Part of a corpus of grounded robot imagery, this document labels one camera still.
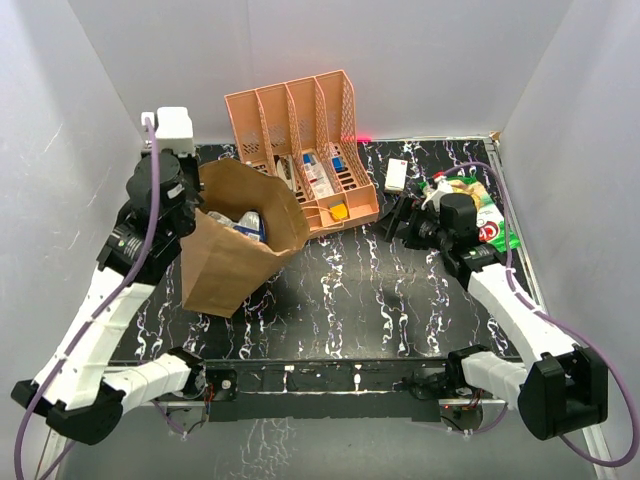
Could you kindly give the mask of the green Chuba chips bag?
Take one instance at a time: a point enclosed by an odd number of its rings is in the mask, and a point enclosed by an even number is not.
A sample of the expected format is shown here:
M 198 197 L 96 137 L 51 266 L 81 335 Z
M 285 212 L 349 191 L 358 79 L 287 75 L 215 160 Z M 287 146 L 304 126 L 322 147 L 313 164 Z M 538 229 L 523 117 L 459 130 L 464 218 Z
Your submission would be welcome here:
M 474 176 L 448 176 L 447 180 L 453 188 L 452 193 L 462 193 L 472 198 L 477 209 L 477 226 L 481 242 L 493 245 L 500 252 L 521 246 L 519 237 L 512 230 L 508 234 L 509 242 L 506 242 L 504 217 L 483 184 Z M 429 183 L 420 183 L 420 190 L 422 191 L 427 184 Z

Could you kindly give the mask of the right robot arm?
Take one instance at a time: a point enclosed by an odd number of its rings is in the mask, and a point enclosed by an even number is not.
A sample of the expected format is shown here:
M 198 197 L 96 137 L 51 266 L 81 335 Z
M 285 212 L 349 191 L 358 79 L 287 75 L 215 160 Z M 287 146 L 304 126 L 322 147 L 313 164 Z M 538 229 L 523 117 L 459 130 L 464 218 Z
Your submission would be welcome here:
M 520 355 L 517 366 L 481 345 L 450 353 L 445 381 L 453 394 L 493 394 L 516 409 L 539 440 L 607 419 L 605 362 L 525 306 L 526 294 L 510 289 L 506 258 L 481 240 L 471 196 L 448 193 L 421 206 L 402 195 L 375 230 L 408 249 L 438 250 L 446 271 L 494 317 Z

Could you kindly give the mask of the blue snack pouch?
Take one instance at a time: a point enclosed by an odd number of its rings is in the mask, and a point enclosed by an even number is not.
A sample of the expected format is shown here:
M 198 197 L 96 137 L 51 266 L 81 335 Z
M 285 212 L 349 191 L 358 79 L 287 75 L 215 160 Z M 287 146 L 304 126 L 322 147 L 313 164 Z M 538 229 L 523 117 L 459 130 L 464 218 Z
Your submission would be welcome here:
M 207 215 L 218 223 L 232 228 L 245 236 L 265 243 L 266 242 L 266 229 L 264 222 L 256 211 L 247 211 L 238 221 L 234 221 L 226 215 L 223 215 L 217 211 L 209 211 Z

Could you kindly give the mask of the brown paper bag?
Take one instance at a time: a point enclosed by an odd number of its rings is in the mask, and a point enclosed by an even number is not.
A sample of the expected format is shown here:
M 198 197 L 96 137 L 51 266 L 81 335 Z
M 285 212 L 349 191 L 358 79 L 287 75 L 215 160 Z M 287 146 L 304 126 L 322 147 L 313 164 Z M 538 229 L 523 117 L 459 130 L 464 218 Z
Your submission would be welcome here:
M 293 192 L 276 176 L 230 158 L 202 165 L 199 174 L 204 203 L 195 211 L 196 229 L 181 239 L 182 307 L 229 318 L 304 247 L 310 229 Z M 221 224 L 211 211 L 234 221 L 257 212 L 266 241 Z

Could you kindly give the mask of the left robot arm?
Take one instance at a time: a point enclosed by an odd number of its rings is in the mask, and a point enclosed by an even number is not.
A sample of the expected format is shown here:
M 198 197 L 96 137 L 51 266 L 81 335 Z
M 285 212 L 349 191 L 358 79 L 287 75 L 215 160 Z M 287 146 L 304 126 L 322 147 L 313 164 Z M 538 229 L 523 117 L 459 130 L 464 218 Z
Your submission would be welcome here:
M 194 154 L 145 154 L 127 181 L 127 202 L 97 258 L 85 300 L 47 365 L 15 384 L 11 397 L 58 434 L 103 441 L 129 411 L 165 394 L 199 397 L 203 360 L 174 347 L 152 362 L 105 371 L 134 314 L 181 254 L 203 202 Z

